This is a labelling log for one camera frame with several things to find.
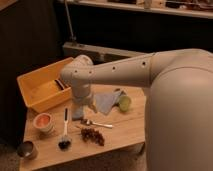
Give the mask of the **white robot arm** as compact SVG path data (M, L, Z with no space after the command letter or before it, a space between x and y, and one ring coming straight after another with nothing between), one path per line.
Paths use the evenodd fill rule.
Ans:
M147 171L213 171L213 53L181 49L99 65L80 55L60 77L80 103L92 84L147 87Z

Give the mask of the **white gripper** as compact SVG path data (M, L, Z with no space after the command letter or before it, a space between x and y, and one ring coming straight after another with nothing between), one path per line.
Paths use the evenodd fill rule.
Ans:
M73 97L72 98L72 105L71 110L75 112L80 107L88 107L93 112L97 112L97 107L94 100L94 95L90 93L85 97Z

